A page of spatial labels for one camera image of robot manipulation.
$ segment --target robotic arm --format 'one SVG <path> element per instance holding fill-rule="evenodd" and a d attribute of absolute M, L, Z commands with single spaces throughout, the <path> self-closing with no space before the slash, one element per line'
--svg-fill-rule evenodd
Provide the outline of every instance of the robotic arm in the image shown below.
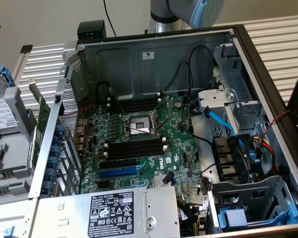
<path fill-rule="evenodd" d="M 192 28 L 212 26 L 224 0 L 150 0 L 149 33 L 183 30 L 183 22 Z"/>

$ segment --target gray robot arm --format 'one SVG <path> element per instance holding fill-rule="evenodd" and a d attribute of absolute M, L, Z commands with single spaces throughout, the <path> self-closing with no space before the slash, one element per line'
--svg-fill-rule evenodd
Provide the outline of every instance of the gray robot arm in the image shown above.
<path fill-rule="evenodd" d="M 212 26 L 224 0 L 151 0 L 151 17 L 161 24 L 182 20 L 192 28 Z"/>

